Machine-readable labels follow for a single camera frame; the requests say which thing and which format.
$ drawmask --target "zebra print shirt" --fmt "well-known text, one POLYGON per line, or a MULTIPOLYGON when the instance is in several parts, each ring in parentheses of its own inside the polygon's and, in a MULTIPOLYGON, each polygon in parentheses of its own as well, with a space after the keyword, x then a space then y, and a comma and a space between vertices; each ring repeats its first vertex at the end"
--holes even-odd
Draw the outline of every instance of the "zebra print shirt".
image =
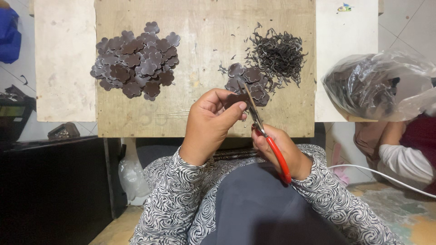
MULTIPOLYGON (((351 244, 403 244, 370 207, 348 192, 326 168, 325 151, 297 145, 313 160, 307 179, 292 186, 313 209, 335 224, 351 244)), ((254 150, 217 152, 203 166, 173 156, 157 159, 144 169, 151 195, 130 244, 198 245, 215 230, 215 198, 219 184, 238 167, 264 162, 254 150)))

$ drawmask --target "scissor handle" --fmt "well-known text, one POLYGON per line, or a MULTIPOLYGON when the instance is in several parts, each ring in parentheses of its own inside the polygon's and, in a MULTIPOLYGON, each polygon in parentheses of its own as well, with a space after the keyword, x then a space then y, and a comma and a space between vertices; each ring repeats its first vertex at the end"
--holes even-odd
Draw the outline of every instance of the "scissor handle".
MULTIPOLYGON (((254 126, 251 126, 251 129, 255 129, 256 130, 256 135, 257 136, 262 136, 262 133, 254 126)), ((283 182, 285 182, 286 184, 290 184, 292 181, 292 177, 291 174, 289 173, 289 168, 288 168, 288 164, 286 163, 285 158, 282 155, 282 152, 280 152, 279 148, 277 147, 276 143, 274 142, 274 140, 268 136, 265 138, 266 141, 269 144, 269 147, 271 147, 272 152, 274 152, 274 155, 277 158, 277 161, 279 162, 280 168, 282 169, 283 174, 279 173, 280 178, 283 180, 283 182)))

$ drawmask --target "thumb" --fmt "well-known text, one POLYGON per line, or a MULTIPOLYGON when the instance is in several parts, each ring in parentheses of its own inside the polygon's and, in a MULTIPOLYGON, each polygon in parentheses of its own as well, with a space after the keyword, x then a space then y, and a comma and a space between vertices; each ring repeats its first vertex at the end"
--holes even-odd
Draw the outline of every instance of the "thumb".
POLYGON ((273 150, 269 146, 268 142, 266 141, 265 137, 259 136, 257 137, 255 144, 257 148, 259 149, 262 154, 268 158, 275 166, 279 166, 279 162, 277 161, 276 156, 274 155, 273 150))
POLYGON ((237 102, 221 113, 217 119, 220 121, 221 125, 230 129, 233 124, 239 120, 246 108, 247 104, 245 102, 237 102))

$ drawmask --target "woman's left hand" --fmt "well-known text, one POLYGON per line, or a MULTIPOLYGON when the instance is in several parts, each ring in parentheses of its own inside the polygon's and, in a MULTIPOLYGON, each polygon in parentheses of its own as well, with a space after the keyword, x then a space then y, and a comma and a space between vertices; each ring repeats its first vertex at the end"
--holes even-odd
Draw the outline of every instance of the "woman's left hand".
POLYGON ((237 102, 224 109, 232 92, 214 88, 203 94, 189 111, 186 134, 180 148, 180 157, 189 164, 201 166, 218 150, 228 130, 247 115, 245 102, 237 102))

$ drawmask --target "white cable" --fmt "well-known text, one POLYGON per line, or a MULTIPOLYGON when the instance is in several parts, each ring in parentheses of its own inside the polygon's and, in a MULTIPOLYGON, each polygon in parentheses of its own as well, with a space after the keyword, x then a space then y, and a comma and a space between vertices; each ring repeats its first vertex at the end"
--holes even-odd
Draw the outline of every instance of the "white cable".
POLYGON ((390 180, 392 180, 392 181, 395 181, 395 182, 397 182, 398 184, 403 185, 403 186, 405 186, 405 187, 407 187, 407 188, 409 188, 409 189, 411 189, 411 190, 413 190, 413 191, 419 192, 419 193, 421 193, 421 194, 423 194, 423 195, 426 195, 426 196, 429 196, 429 197, 432 197, 432 198, 436 198, 436 195, 432 195, 432 194, 427 193, 427 192, 424 192, 424 191, 422 191, 422 190, 418 190, 418 189, 416 189, 416 188, 413 188, 413 187, 411 187, 411 186, 409 186, 409 185, 406 185, 406 184, 403 183, 403 182, 400 182, 400 181, 398 181, 398 180, 396 180, 396 179, 394 179, 394 178, 392 178, 392 177, 390 177, 390 176, 387 176, 386 174, 382 174, 382 173, 380 173, 380 172, 377 172, 377 171, 375 171, 375 170, 369 169, 369 168, 367 168, 367 167, 362 167, 362 166, 352 165, 352 164, 342 164, 342 165, 335 165, 335 166, 328 167, 328 169, 330 169, 330 168, 334 168, 334 167, 359 167, 359 168, 363 168, 363 169, 369 170, 369 171, 371 171, 371 172, 374 172, 374 173, 380 174, 381 176, 383 176, 383 177, 385 177, 385 178, 388 178, 388 179, 390 179, 390 180))

